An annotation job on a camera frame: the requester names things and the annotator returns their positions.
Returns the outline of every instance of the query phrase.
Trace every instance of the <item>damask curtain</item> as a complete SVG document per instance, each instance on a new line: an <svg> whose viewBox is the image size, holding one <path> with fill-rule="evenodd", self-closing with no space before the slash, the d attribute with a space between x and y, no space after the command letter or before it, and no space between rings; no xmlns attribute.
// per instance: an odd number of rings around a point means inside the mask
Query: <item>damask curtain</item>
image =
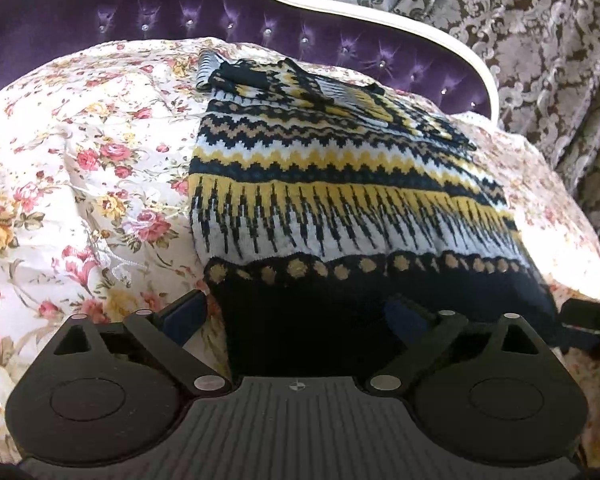
<svg viewBox="0 0 600 480"><path fill-rule="evenodd" d="M600 0L341 0L429 23L499 87L501 126L562 177L600 236Z"/></svg>

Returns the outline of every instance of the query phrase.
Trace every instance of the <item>bed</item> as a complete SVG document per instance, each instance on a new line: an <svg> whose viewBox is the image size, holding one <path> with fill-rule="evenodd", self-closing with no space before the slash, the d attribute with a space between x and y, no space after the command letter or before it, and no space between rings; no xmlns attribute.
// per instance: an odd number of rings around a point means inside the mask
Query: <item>bed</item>
<svg viewBox="0 0 600 480"><path fill-rule="evenodd" d="M205 290L186 199L206 104L190 82L202 48L290 56L453 115L504 186L558 305L600 297L589 222L538 150L497 128L484 63L435 28L329 0L0 0L0 461L17 459L6 398L66 316L118 320ZM186 348L226 372L213 301L203 321ZM587 363L567 356L598 406ZM596 418L600 409L585 436L592 456Z"/></svg>

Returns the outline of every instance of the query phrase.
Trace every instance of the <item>floral bedspread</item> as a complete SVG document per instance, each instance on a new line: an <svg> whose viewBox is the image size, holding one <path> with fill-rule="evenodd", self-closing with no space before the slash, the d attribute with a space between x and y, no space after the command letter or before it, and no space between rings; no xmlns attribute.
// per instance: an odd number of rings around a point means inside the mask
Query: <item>floral bedspread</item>
<svg viewBox="0 0 600 480"><path fill-rule="evenodd" d="M18 457L4 403L68 315L113 322L204 290L186 177L208 101L192 76L200 49L209 47L229 58L281 57L209 38L108 43L50 62L0 92L0 461ZM370 82L343 68L303 66ZM436 109L419 96L403 98ZM480 147L478 162L503 184L558 304L575 294L598 298L596 234L539 152L475 116L456 121ZM213 301L187 349L226 373ZM595 386L592 392L595 402Z"/></svg>

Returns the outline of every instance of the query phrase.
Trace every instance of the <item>silver pin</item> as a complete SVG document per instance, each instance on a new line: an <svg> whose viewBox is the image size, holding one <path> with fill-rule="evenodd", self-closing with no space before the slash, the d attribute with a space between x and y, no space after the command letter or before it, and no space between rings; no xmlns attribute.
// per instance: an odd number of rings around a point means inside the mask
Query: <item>silver pin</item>
<svg viewBox="0 0 600 480"><path fill-rule="evenodd" d="M225 380L217 375L203 375L193 381L193 385L204 392L214 392L222 388Z"/></svg>
<svg viewBox="0 0 600 480"><path fill-rule="evenodd" d="M369 384L381 392L390 392L400 388L402 382L392 375L376 375L369 381Z"/></svg>

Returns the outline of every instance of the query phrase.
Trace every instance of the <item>purple velvet upholstery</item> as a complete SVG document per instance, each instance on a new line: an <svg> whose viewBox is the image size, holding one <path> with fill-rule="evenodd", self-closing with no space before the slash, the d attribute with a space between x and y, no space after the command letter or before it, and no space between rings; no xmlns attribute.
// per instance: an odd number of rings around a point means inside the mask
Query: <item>purple velvet upholstery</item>
<svg viewBox="0 0 600 480"><path fill-rule="evenodd" d="M447 113L491 115L480 76L449 50L384 25L273 0L0 0L0 88L97 43L204 36L352 68Z"/></svg>

